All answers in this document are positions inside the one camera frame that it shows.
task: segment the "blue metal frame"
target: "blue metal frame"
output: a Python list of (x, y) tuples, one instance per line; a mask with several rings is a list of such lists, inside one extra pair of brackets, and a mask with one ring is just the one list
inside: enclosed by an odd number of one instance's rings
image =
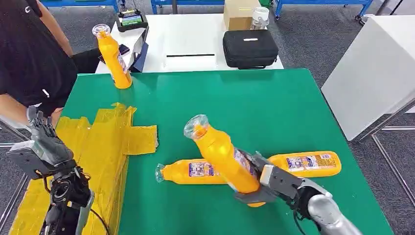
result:
[[(224, 5), (224, 0), (177, 0), (177, 5)], [(153, 14), (157, 14), (158, 5), (171, 5), (171, 0), (151, 0)]]
[(363, 16), (366, 10), (369, 8), (372, 0), (275, 0), (277, 8), (275, 10), (275, 18), (278, 19), (281, 13), (283, 4), (361, 4), (363, 5), (362, 10), (357, 16)]
[(75, 1), (75, 0), (48, 0), (41, 1), (46, 7), (62, 6), (113, 6), (114, 11), (118, 12), (118, 0), (94, 0), (94, 1)]

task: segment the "black shirt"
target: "black shirt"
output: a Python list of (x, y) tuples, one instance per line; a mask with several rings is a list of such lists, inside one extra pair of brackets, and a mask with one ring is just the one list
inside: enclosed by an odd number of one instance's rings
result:
[(0, 94), (42, 103), (50, 115), (65, 105), (77, 75), (41, 16), (36, 0), (0, 0)]

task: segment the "person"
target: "person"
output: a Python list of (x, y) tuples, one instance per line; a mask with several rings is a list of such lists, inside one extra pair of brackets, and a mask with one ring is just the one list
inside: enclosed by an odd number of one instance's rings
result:
[(0, 115), (28, 125), (27, 107), (40, 104), (56, 122), (77, 78), (94, 72), (99, 50), (77, 55), (38, 0), (0, 0)]

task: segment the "bottle cap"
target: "bottle cap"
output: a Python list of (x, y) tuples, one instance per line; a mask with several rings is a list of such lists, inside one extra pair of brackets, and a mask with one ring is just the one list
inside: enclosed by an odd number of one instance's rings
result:
[(105, 38), (110, 35), (110, 33), (110, 27), (103, 23), (97, 24), (92, 28), (92, 34), (94, 34), (97, 38)]
[(183, 133), (191, 139), (198, 139), (208, 131), (209, 121), (206, 115), (199, 114), (190, 119), (184, 126)]
[(157, 164), (157, 167), (156, 167), (156, 181), (157, 181), (157, 183), (160, 183), (161, 181), (163, 181), (164, 180), (164, 175), (163, 175), (163, 172), (162, 172), (162, 170), (165, 168), (165, 166), (163, 165), (163, 164)]
[(252, 18), (254, 20), (259, 21), (259, 17), (261, 17), (264, 21), (268, 20), (270, 10), (266, 7), (259, 6), (254, 9), (254, 13), (252, 14)]

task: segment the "green table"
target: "green table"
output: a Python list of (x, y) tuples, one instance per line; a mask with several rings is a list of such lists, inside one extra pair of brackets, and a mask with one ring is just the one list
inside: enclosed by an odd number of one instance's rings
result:
[[(292, 212), (281, 200), (249, 208), (227, 185), (157, 183), (157, 163), (200, 158), (183, 135), (186, 122), (206, 114), (244, 150), (278, 153), (332, 150), (342, 171), (315, 181), (334, 195), (342, 212), (363, 234), (393, 234), (347, 143), (308, 70), (238, 70), (134, 74), (118, 90), (110, 75), (80, 76), (65, 106), (70, 118), (95, 118), (114, 102), (137, 107), (134, 125), (158, 125), (155, 154), (131, 156), (120, 235), (298, 235)], [(310, 221), (306, 234), (318, 234)]]

